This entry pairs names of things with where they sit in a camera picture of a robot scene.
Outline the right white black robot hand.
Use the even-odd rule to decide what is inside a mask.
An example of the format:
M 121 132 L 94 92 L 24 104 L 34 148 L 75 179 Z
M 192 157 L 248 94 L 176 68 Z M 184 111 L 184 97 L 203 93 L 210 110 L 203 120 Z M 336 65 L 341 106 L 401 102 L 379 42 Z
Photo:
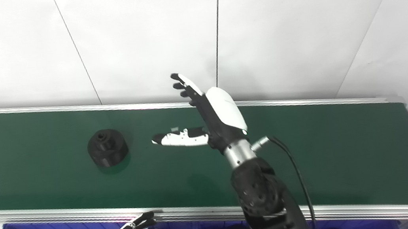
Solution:
M 173 87 L 181 91 L 181 97 L 189 98 L 189 105 L 197 109 L 207 129 L 193 127 L 156 134 L 151 139 L 153 144 L 185 147 L 208 145 L 223 153 L 230 144 L 248 139 L 245 119 L 225 90 L 213 86 L 206 92 L 201 91 L 192 80 L 179 73 L 172 73 L 171 79 L 176 81 Z

